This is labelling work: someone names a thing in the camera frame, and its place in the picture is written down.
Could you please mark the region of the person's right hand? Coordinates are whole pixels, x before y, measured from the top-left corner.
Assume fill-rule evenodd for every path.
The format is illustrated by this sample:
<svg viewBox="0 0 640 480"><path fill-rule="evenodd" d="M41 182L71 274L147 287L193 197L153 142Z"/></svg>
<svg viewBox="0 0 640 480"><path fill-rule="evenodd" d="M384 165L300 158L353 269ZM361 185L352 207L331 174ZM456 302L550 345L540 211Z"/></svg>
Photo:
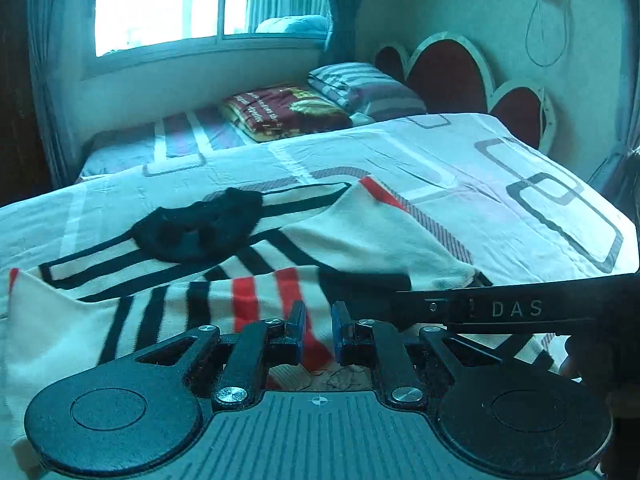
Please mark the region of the person's right hand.
<svg viewBox="0 0 640 480"><path fill-rule="evenodd" d="M578 362L572 356L567 356L562 362L559 373L561 376L571 380L578 380L578 382L582 380L582 372L579 369Z"/></svg>

